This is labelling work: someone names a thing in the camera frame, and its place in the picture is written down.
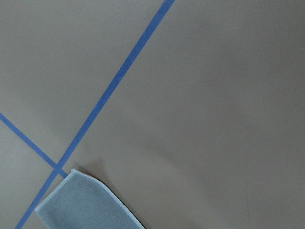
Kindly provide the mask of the pink and grey towel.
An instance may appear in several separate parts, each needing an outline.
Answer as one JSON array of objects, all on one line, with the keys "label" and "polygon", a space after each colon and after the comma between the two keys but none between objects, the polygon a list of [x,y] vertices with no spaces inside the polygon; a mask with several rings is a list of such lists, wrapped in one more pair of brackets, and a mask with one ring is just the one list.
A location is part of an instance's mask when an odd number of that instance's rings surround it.
[{"label": "pink and grey towel", "polygon": [[142,223],[101,181],[72,169],[36,207],[49,229],[142,229]]}]

